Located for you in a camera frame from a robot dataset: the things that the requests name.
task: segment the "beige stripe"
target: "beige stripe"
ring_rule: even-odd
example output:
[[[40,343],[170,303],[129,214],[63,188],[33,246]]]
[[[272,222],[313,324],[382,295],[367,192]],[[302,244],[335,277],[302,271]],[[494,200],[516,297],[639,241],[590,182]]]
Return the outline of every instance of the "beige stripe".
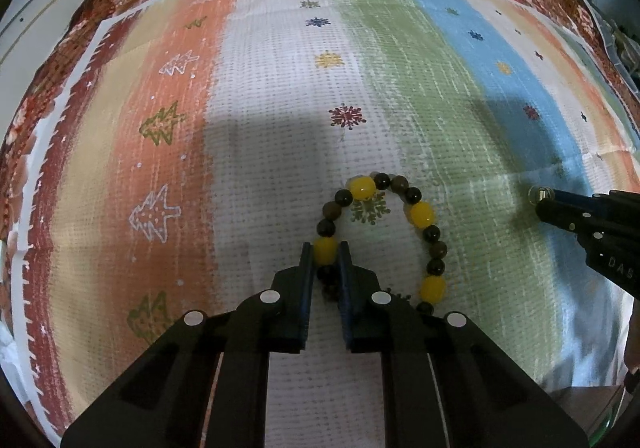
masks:
[[[110,237],[94,219],[104,205],[107,166],[118,117],[136,81],[145,73],[145,59],[178,0],[149,7],[132,28],[118,55],[104,66],[94,98],[82,118],[78,138],[70,152],[58,190],[51,223],[50,318],[60,371],[74,414],[80,414],[116,374],[105,316],[109,295],[101,294],[98,259],[105,250],[117,250],[118,237]]]

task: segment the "patterned bedsheet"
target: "patterned bedsheet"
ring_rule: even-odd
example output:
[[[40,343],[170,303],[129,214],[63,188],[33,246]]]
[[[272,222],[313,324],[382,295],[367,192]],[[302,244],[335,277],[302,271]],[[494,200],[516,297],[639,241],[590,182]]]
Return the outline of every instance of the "patterned bedsheet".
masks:
[[[548,390],[611,384],[628,297],[527,190],[639,190],[638,113],[582,0],[88,0],[2,147],[2,317],[38,420],[59,441],[172,320],[265,288],[371,171],[436,209],[437,314]],[[401,203],[354,205],[338,236],[417,302]],[[319,289],[268,399],[267,446],[383,446],[380,362],[345,353]]]

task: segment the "orange stripe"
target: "orange stripe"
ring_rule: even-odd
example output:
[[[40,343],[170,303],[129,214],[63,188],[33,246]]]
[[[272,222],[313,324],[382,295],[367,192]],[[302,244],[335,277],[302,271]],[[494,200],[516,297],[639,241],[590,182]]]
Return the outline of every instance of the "orange stripe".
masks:
[[[179,1],[156,46],[159,51],[150,56],[153,60],[150,73],[140,78],[138,88],[121,113],[108,168],[109,196],[102,218],[110,221],[118,254],[105,256],[98,276],[110,281],[108,299],[113,310],[106,319],[113,324],[113,350],[118,352],[122,368],[145,347],[142,336],[138,334],[140,339],[136,339],[127,325],[132,310],[136,330],[147,332],[149,340],[186,310],[199,308],[212,313],[217,307],[217,268],[209,203],[212,163],[205,152],[204,128],[212,74],[220,56],[226,19],[236,0],[204,0],[195,4],[194,1]],[[184,69],[174,68],[171,75],[159,72],[172,57],[189,53],[191,59],[199,58],[185,60]],[[172,105],[177,116],[173,131],[171,124],[165,123],[165,138],[156,134],[156,143],[151,136],[143,137],[140,131],[145,128],[141,125],[161,109],[166,116]],[[153,124],[146,127],[153,129],[158,127]],[[152,232],[149,240],[143,230],[135,230],[129,218],[151,192],[157,196],[165,185],[166,205],[179,206],[180,215],[167,219],[163,243],[158,234]],[[136,218],[140,222],[148,220],[147,209],[138,212]],[[153,219],[158,230],[162,229],[160,213],[154,214],[159,215]],[[175,215],[178,210],[166,213]],[[158,298],[163,292],[166,313],[161,297]],[[150,317],[144,309],[142,312],[138,309],[145,297],[150,303],[159,304]]]
[[[616,189],[638,191],[640,181],[633,164],[633,157],[626,149],[626,144],[620,136],[620,129],[607,109],[607,102],[598,88],[584,75],[558,38],[533,14],[519,6],[503,7],[505,12],[510,11],[514,19],[524,19],[524,24],[518,24],[518,27],[521,27],[532,41],[538,42],[545,59],[553,63],[566,79],[567,86],[575,93],[576,98],[583,102],[586,115],[590,121],[594,122],[593,129],[600,147],[616,149],[614,154],[602,156],[609,166]]]

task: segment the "blue stripe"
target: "blue stripe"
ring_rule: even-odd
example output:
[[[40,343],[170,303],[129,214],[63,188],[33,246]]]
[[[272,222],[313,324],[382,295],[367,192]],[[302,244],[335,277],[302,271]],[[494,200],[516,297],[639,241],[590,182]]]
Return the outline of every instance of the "blue stripe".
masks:
[[[591,195],[580,149],[556,101],[522,57],[466,0],[413,1],[442,31],[484,91],[479,108],[490,112],[500,125],[503,134],[495,139],[507,141],[519,162],[521,183]],[[507,64],[511,75],[500,72],[498,62]],[[527,116],[527,105],[540,115],[538,120]],[[561,356],[567,363],[550,375],[549,383],[601,384],[615,347],[615,339],[610,338],[617,338],[619,329],[611,308],[610,283],[584,265],[584,251],[572,234],[548,224],[541,227],[556,263],[562,310],[570,316],[570,325],[562,331]],[[592,293],[586,291],[587,282],[594,289]],[[592,348],[594,355],[586,356]]]

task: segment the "yellow bead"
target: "yellow bead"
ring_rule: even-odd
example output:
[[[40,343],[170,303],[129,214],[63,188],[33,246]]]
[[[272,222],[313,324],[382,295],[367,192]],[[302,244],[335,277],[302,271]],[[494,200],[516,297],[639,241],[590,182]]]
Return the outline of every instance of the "yellow bead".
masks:
[[[319,237],[314,242],[314,260],[317,266],[327,266],[335,262],[338,242],[333,237]]]
[[[369,176],[356,177],[349,183],[349,191],[357,201],[371,199],[376,192],[376,183]]]
[[[430,274],[422,281],[420,298],[423,302],[436,305],[444,298],[446,285],[444,277]]]
[[[411,222],[416,228],[423,230],[428,228],[436,221],[436,214],[429,203],[420,201],[411,206],[409,211]]]

